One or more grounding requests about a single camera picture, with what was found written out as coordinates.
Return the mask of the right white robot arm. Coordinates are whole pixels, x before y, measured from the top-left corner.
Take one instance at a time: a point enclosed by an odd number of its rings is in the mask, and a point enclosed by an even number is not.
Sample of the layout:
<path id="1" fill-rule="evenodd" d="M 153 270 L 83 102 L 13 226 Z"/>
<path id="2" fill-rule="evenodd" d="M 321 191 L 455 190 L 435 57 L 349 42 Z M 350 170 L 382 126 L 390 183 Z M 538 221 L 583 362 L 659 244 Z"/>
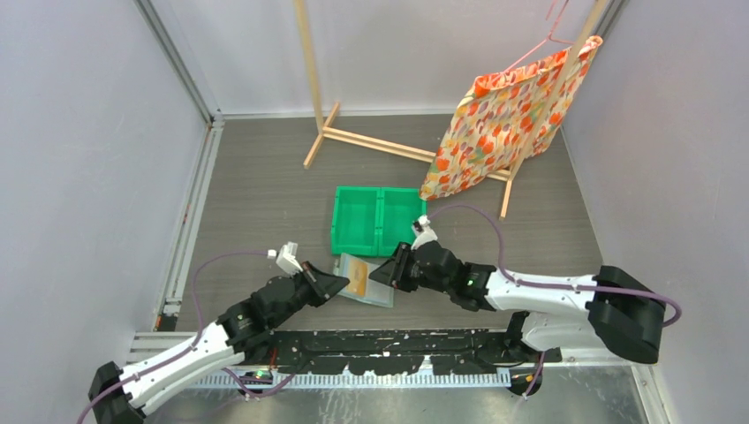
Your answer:
<path id="1" fill-rule="evenodd" d="M 461 261 L 431 241 L 400 243 L 369 277 L 402 292 L 441 292 L 471 312 L 510 311 L 503 346 L 516 362 L 556 348 L 605 348 L 646 365 L 660 356 L 666 303 L 617 267 L 583 276 L 523 274 Z"/>

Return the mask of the sage green card holder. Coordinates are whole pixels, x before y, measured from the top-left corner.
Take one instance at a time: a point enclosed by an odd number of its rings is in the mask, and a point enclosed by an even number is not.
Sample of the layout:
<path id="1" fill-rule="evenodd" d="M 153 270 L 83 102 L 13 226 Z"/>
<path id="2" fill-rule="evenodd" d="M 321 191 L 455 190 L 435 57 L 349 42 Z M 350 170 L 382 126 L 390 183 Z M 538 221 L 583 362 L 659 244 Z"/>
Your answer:
<path id="1" fill-rule="evenodd" d="M 334 267 L 334 274 L 336 276 L 346 277 L 344 273 L 345 266 L 346 266 L 346 263 L 350 261 L 351 259 L 359 259 L 359 260 L 364 261 L 363 259 L 360 259 L 350 254 L 341 254 L 339 259 L 336 261 L 336 265 Z M 365 262 L 367 262 L 369 265 L 369 272 L 377 268 L 377 265 L 369 261 L 365 261 Z M 371 306 L 376 306 L 376 307 L 392 308 L 394 305 L 394 289 L 387 285 L 374 282 L 370 280 L 369 278 L 367 282 L 367 295 L 364 298 L 354 298 L 354 297 L 346 296 L 344 294 L 344 289 L 338 293 L 339 296 L 342 296 L 348 299 L 353 299 L 358 302 L 368 304 Z"/>

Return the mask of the green plastic double bin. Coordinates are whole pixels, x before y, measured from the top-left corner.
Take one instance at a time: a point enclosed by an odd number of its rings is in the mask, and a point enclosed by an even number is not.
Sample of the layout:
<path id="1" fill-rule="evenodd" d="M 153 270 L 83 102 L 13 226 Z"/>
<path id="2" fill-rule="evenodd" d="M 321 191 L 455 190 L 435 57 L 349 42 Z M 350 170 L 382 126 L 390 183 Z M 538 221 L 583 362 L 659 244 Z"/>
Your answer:
<path id="1" fill-rule="evenodd" d="M 336 189 L 330 226 L 334 255 L 389 257 L 399 243 L 412 243 L 412 223 L 427 213 L 415 188 L 346 186 Z"/>

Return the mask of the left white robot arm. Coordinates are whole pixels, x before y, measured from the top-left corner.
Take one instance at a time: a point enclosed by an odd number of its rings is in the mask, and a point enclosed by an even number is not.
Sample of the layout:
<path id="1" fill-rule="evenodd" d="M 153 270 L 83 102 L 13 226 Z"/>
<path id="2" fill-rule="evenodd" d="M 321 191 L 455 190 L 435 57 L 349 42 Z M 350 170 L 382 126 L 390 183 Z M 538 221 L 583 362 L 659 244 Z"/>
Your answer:
<path id="1" fill-rule="evenodd" d="M 350 283 L 308 261 L 291 276 L 276 276 L 248 298 L 229 307 L 215 321 L 185 341 L 148 360 L 119 367 L 100 366 L 91 383 L 89 405 L 99 423 L 142 423 L 164 401 L 192 382 L 243 361 L 263 364 L 272 333 L 306 306 L 320 307 Z"/>

